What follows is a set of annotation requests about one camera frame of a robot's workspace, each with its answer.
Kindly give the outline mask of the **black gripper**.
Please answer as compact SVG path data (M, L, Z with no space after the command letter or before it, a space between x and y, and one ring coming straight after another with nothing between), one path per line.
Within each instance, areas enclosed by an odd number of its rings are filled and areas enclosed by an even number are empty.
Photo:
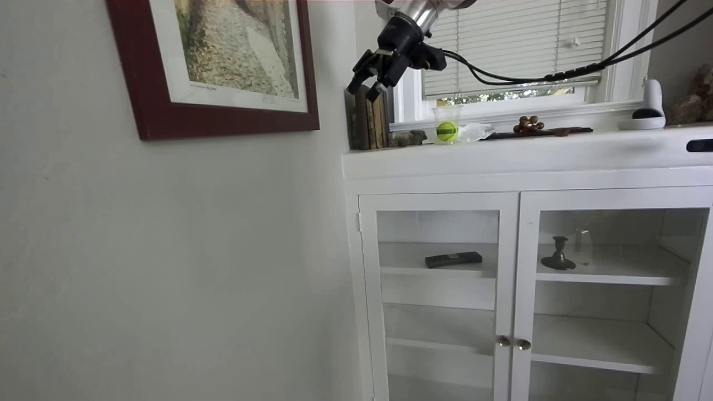
M388 93L388 84L398 84L408 70L446 70L446 57L427 42L422 27L403 13L395 13L377 38L379 49L363 54L363 70L354 70L348 93L368 81L366 99L375 102Z

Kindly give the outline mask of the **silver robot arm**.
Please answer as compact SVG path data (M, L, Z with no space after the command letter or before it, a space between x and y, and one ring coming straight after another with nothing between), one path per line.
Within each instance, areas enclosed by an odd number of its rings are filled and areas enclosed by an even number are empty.
M352 68L350 93L366 81L368 101L377 101L384 89L395 88L408 70L446 70L442 49L430 47L430 27L444 12L473 8L478 0L375 0L377 13L387 20L377 38L377 49L368 49Z

